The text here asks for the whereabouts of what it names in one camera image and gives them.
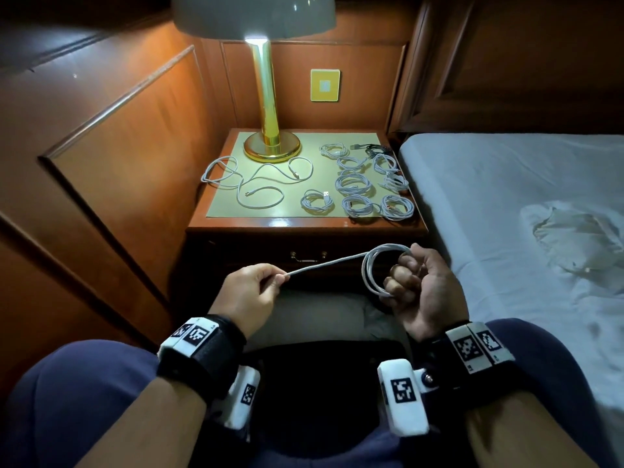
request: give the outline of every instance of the bed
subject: bed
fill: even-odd
[[[559,338],[585,373],[624,465],[624,299],[618,316],[592,325],[571,304],[566,282],[540,259],[520,216],[526,206],[552,200],[584,200],[624,214],[624,136],[425,133],[410,137],[400,156],[471,317],[518,317]],[[609,354],[601,325],[610,330]]]

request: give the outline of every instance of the drawer knob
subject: drawer knob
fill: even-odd
[[[297,261],[297,263],[319,263],[325,258],[327,258],[327,251],[321,252],[321,259],[297,259],[297,253],[294,251],[290,252],[290,259]]]

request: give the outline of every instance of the wall switch plate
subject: wall switch plate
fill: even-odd
[[[310,70],[310,100],[338,101],[340,92],[339,69]]]

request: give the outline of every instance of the left hand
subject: left hand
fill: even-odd
[[[280,286],[289,276],[282,269],[260,264],[229,274],[208,314],[229,318],[249,338],[262,328],[271,312]]]

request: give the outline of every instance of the table lamp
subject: table lamp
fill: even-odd
[[[252,49],[262,132],[245,141],[258,162],[283,162],[301,151],[299,138],[280,132],[270,39],[321,33],[336,26],[334,0],[172,0],[176,27],[192,36],[245,40]]]

